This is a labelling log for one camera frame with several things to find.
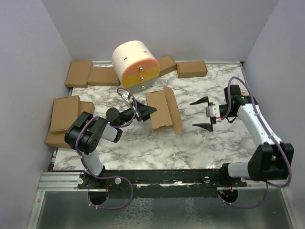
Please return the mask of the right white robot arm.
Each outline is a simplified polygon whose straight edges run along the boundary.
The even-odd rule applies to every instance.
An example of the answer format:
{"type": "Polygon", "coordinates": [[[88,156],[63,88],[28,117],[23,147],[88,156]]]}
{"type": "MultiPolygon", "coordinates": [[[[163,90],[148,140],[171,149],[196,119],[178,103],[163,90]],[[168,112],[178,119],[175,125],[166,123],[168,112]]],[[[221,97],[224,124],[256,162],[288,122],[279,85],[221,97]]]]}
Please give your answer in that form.
{"type": "Polygon", "coordinates": [[[225,104],[215,105],[207,96],[194,102],[206,103],[206,116],[209,123],[197,124],[209,132],[221,118],[232,123],[239,118],[246,126],[254,146],[254,154],[248,162],[224,163],[220,168],[219,181],[225,186],[232,185],[237,178],[253,181],[284,180],[289,177],[294,148],[284,143],[261,115],[257,101],[249,95],[243,95],[236,84],[224,89],[225,104]]]}

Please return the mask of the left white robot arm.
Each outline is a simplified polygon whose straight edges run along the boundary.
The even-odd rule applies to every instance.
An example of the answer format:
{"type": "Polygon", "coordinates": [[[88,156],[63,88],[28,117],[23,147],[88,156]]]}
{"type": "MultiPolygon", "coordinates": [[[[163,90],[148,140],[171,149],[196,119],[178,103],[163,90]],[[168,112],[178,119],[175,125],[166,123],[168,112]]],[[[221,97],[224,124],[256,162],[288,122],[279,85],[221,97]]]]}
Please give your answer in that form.
{"type": "Polygon", "coordinates": [[[84,171],[90,175],[89,183],[94,188],[101,188],[105,184],[105,167],[96,150],[99,141],[104,139],[117,143],[123,127],[130,125],[134,119],[145,122],[156,111],[155,107],[132,102],[130,108],[123,112],[114,107],[108,109],[105,118],[82,112],[74,121],[65,133],[64,141],[80,156],[84,171]]]}

